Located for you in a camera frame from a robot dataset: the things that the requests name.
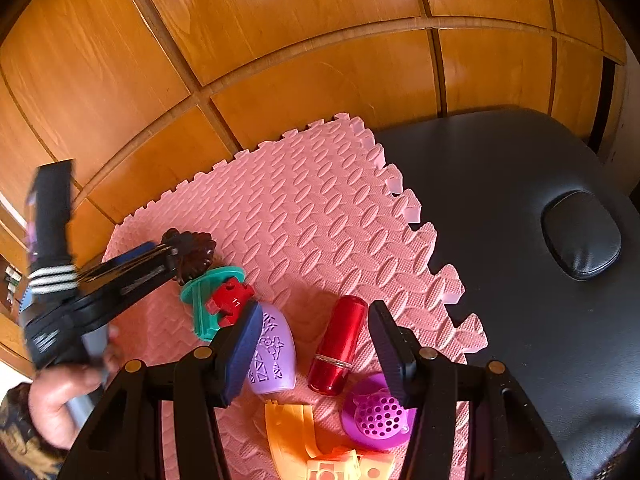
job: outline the sleeve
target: sleeve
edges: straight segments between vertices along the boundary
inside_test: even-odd
[[[50,446],[33,427],[29,388],[16,386],[0,404],[0,472],[11,480],[55,480],[66,453]]]

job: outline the teal plastic piece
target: teal plastic piece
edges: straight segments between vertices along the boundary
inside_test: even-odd
[[[199,278],[184,284],[180,300],[193,305],[193,331],[203,341],[210,343],[220,329],[220,314],[212,316],[204,304],[225,280],[236,278],[244,283],[244,269],[241,267],[219,267],[205,272]]]

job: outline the human hand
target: human hand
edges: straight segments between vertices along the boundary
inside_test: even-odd
[[[115,332],[110,327],[110,339]],[[120,348],[110,342],[103,360],[110,382],[120,369]],[[101,383],[102,371],[87,365],[59,365],[40,371],[29,390],[29,412],[35,429],[43,439],[59,449],[70,449],[79,428],[65,404],[74,397],[91,393]]]

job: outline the black clamp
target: black clamp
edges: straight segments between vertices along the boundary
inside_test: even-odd
[[[163,400],[174,402],[180,478],[230,480],[213,408],[239,395],[261,330],[262,308],[251,300],[235,325],[178,362],[129,361],[80,431],[58,480],[163,479]]]
[[[558,446],[500,361],[457,364],[396,325],[384,301],[369,307],[369,332],[391,394],[417,408],[401,480],[447,480],[456,403],[468,401],[468,480],[571,480]]]

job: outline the gray handle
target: gray handle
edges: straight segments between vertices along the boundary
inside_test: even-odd
[[[89,359],[93,366],[102,368],[102,355],[104,354],[104,349],[107,348],[108,342],[109,327],[107,325],[82,336],[82,343],[89,354]],[[108,372],[103,368],[102,384],[106,384],[107,378]],[[104,389],[100,387],[89,395],[75,397],[66,404],[72,419],[79,429],[84,426],[103,393]]]

